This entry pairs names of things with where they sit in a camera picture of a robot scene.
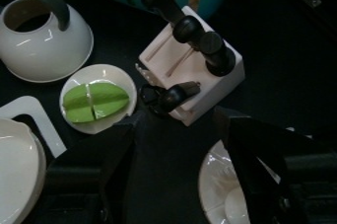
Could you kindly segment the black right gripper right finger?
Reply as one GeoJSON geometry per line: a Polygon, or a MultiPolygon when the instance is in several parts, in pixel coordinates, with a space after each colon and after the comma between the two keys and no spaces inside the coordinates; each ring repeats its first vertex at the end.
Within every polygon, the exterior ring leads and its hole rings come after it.
{"type": "Polygon", "coordinates": [[[252,224],[337,224],[337,129],[303,136],[217,107],[252,224]]]}

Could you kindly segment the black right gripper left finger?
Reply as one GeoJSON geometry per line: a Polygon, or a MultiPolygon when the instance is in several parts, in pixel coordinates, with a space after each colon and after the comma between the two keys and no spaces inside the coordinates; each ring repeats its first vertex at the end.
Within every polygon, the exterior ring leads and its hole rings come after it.
{"type": "Polygon", "coordinates": [[[136,112],[82,139],[48,169],[46,224],[122,224],[136,140],[145,114],[136,112]]]}

